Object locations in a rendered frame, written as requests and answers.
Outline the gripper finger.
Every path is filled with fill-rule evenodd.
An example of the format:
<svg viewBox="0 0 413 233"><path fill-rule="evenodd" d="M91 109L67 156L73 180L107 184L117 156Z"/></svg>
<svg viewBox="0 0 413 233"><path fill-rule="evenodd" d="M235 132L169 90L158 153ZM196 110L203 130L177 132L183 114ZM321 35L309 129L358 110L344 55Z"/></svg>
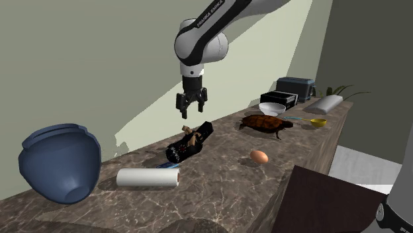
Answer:
<svg viewBox="0 0 413 233"><path fill-rule="evenodd" d="M203 112L203 107L205 105L205 102L208 100L207 97L207 89L202 87L198 93L197 93L197 102L198 102L198 111L200 113Z"/></svg>
<svg viewBox="0 0 413 233"><path fill-rule="evenodd" d="M176 95L175 107L181 113L183 119L187 119L187 108L193 102L193 95L188 93L178 93Z"/></svg>

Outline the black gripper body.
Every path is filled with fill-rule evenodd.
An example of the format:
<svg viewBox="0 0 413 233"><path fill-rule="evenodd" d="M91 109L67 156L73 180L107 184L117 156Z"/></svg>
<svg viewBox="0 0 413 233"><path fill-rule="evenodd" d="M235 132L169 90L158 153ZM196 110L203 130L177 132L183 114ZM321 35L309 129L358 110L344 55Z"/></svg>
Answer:
<svg viewBox="0 0 413 233"><path fill-rule="evenodd" d="M203 90L203 77L182 77L182 84L184 94L186 95L194 95L200 93Z"/></svg>

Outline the brown turtle figure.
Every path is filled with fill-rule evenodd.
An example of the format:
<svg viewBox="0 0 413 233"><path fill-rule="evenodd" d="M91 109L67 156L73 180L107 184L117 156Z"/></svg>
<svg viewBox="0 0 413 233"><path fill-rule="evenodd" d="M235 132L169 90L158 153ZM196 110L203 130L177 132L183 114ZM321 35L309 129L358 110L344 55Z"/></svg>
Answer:
<svg viewBox="0 0 413 233"><path fill-rule="evenodd" d="M283 120L269 115L250 115L241 120L239 129L245 127L252 128L256 131L275 134L276 139L281 140L279 132L286 128L292 128L294 124L288 120Z"/></svg>

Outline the white bowl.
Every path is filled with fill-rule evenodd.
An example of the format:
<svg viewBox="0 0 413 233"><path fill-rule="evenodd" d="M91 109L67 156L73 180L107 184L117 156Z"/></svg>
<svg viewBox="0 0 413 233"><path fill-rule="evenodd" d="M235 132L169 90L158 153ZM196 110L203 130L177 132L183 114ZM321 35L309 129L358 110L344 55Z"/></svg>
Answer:
<svg viewBox="0 0 413 233"><path fill-rule="evenodd" d="M286 111L286 106L279 103L260 103L259 109L265 115L276 117Z"/></svg>

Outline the black box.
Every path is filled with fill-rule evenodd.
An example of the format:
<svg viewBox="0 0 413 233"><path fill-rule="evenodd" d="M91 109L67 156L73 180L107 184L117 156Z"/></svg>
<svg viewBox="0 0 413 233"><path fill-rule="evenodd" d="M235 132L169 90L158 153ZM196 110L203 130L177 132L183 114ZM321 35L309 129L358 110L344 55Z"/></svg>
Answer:
<svg viewBox="0 0 413 233"><path fill-rule="evenodd" d="M260 96L260 103L278 103L290 109L297 104L298 94L282 91L270 91Z"/></svg>

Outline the brown egg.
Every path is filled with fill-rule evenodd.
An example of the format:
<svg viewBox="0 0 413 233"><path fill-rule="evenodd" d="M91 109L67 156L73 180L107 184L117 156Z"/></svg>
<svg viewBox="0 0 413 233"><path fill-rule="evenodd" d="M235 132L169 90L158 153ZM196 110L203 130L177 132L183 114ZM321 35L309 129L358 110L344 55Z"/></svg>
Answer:
<svg viewBox="0 0 413 233"><path fill-rule="evenodd" d="M258 164L264 164L269 161L267 154L259 150L251 151L250 158Z"/></svg>

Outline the white paper towel roll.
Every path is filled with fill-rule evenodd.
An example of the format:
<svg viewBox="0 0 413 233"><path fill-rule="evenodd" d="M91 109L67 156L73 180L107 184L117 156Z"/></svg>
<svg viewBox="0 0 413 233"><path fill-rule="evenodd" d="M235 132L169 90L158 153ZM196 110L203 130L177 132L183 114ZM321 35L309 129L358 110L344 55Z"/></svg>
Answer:
<svg viewBox="0 0 413 233"><path fill-rule="evenodd" d="M179 168L122 168L116 175L120 187L177 187Z"/></svg>

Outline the blue-grey toaster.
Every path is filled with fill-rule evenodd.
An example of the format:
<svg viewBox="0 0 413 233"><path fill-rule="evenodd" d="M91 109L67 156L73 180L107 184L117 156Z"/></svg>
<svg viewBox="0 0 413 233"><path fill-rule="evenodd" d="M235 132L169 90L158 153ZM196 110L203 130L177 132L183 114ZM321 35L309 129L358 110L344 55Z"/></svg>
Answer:
<svg viewBox="0 0 413 233"><path fill-rule="evenodd" d="M313 79L299 77L281 77L276 82L277 91L297 94L298 101L301 103L311 99L314 87Z"/></svg>

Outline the yellow measuring spoon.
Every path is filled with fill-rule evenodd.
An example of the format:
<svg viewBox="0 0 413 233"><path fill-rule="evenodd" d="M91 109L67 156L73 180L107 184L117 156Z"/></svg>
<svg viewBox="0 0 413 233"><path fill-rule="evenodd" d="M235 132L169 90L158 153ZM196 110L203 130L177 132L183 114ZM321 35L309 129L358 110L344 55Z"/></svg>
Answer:
<svg viewBox="0 0 413 233"><path fill-rule="evenodd" d="M295 119L295 120L309 121L311 123L311 125L316 127L316 128L323 127L327 123L327 120L322 119L322 118L306 119L306 118L299 118L299 117L293 117L293 116L285 116L284 119Z"/></svg>

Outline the grey rounded block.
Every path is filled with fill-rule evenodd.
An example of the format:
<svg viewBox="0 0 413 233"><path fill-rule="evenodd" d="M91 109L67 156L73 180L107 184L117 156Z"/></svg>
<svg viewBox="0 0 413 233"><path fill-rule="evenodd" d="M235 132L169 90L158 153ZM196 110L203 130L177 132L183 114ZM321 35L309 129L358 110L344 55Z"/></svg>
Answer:
<svg viewBox="0 0 413 233"><path fill-rule="evenodd" d="M316 102L312 103L311 105L305 107L303 111L306 113L312 113L316 115L326 115L332 109L337 107L343 100L343 97L339 95L325 96L317 100Z"/></svg>

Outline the green potted plant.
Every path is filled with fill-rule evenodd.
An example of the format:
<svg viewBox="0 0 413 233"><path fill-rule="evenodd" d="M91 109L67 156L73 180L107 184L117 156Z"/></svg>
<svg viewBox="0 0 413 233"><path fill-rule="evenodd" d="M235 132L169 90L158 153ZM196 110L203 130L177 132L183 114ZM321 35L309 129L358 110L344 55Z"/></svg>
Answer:
<svg viewBox="0 0 413 233"><path fill-rule="evenodd" d="M335 89L333 89L332 87L328 87L325 91L325 93L323 93L321 90L317 90L316 86L314 86L312 88L312 97L325 97L325 96L329 96L329 95L340 95L342 93L343 90L346 90L348 87L352 87L354 85L341 85ZM356 92L354 94L351 94L347 97L344 98L344 101L349 99L350 97L354 96L354 95L359 95L359 94L364 94L364 93L370 93L370 91L360 91L360 92Z"/></svg>

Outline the blue round vase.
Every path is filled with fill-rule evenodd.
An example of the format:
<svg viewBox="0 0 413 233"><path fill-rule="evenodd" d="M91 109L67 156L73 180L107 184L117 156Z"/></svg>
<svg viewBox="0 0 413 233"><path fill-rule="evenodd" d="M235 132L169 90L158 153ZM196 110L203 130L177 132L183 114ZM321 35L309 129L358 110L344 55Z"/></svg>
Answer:
<svg viewBox="0 0 413 233"><path fill-rule="evenodd" d="M33 132L22 142L19 171L38 194L71 205L94 190L101 168L101 147L84 126L65 123Z"/></svg>

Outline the dark brown robot stand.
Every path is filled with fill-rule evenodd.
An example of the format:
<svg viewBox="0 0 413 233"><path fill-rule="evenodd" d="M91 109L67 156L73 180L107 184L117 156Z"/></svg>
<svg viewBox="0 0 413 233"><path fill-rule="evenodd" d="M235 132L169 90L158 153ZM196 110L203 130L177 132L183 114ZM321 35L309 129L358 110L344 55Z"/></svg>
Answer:
<svg viewBox="0 0 413 233"><path fill-rule="evenodd" d="M271 233L360 233L384 197L296 165Z"/></svg>

